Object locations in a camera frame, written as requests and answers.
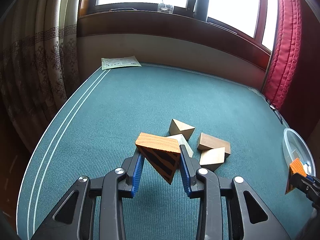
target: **paper sheet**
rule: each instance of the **paper sheet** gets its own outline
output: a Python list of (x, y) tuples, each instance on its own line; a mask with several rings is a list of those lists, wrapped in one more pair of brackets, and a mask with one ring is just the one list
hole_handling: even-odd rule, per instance
[(135, 56), (122, 58), (101, 58), (102, 70), (116, 67), (141, 67)]

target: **plastic container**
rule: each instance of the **plastic container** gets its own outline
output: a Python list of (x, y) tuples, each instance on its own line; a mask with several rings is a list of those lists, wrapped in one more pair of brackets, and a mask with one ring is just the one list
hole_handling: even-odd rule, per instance
[(282, 149), (288, 167), (292, 161), (299, 158), (306, 174), (316, 176), (316, 167), (311, 152), (295, 130), (284, 129)]

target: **rectangular wooden block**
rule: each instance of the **rectangular wooden block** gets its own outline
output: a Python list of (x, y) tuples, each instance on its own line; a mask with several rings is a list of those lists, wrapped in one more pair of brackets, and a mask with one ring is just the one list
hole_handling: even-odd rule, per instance
[(203, 168), (207, 168), (210, 171), (215, 171), (221, 164), (224, 163), (224, 155), (225, 155), (225, 148), (217, 148), (217, 149), (210, 149), (204, 150), (201, 153), (200, 157), (200, 165)]
[(219, 138), (215, 138), (211, 135), (201, 133), (198, 138), (198, 146), (199, 150), (210, 150), (216, 148), (225, 148), (225, 158), (227, 158), (231, 154), (230, 143)]
[(180, 160), (180, 147), (176, 139), (140, 133), (136, 146), (155, 170), (169, 184)]
[(179, 120), (172, 119), (169, 127), (170, 135), (182, 134), (186, 140), (189, 140), (195, 128)]

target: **pyramid block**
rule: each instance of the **pyramid block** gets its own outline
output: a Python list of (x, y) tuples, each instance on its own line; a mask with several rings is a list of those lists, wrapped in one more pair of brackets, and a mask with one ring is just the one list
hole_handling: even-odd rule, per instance
[(193, 133), (195, 128), (191, 125), (188, 125), (184, 122), (180, 122), (176, 119), (171, 120), (171, 124), (169, 127), (170, 135), (182, 134), (186, 140), (188, 140)]
[(289, 166), (289, 174), (288, 174), (288, 181), (287, 181), (287, 187), (285, 189), (285, 193), (284, 194), (287, 194), (289, 193), (290, 191), (294, 190), (295, 187), (292, 186), (289, 181), (291, 179), (291, 176), (295, 173), (299, 173), (300, 175), (306, 177), (307, 174), (306, 172), (304, 171), (303, 169), (303, 165), (300, 161), (299, 158), (296, 158), (292, 163), (290, 163), (290, 166)]
[(210, 171), (215, 171), (221, 164), (224, 163), (225, 148), (217, 148), (205, 150), (201, 153), (200, 165)]
[(189, 157), (192, 158), (193, 150), (191, 149), (190, 145), (188, 144), (188, 142), (186, 141), (186, 139), (184, 138), (184, 136), (182, 134), (171, 135), (171, 136), (168, 136), (167, 138), (177, 139), (179, 145), (183, 144), (187, 149)]
[(225, 159), (231, 154), (230, 143), (211, 135), (201, 133), (198, 138), (198, 150), (210, 150), (216, 148), (225, 148)]
[(169, 184), (180, 160), (180, 147), (176, 139), (140, 133), (136, 146), (156, 171)]

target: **green table surface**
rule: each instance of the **green table surface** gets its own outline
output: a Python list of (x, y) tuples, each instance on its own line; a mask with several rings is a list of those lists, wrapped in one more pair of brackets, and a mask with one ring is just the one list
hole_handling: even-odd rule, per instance
[[(309, 218), (311, 202), (299, 190), (284, 195), (288, 168), (282, 125), (260, 93), (211, 75), (162, 65), (97, 70), (45, 131), (26, 170), (17, 207), (22, 240), (34, 231), (81, 175), (104, 176), (132, 156), (140, 132), (168, 136), (172, 118), (230, 142), (231, 155), (215, 173), (242, 176), (293, 238)], [(98, 239), (98, 212), (94, 239)], [(172, 185), (145, 161), (134, 199), (124, 199), (128, 240), (195, 239), (199, 200), (184, 193), (179, 171)], [(228, 239), (223, 206), (224, 239)]]

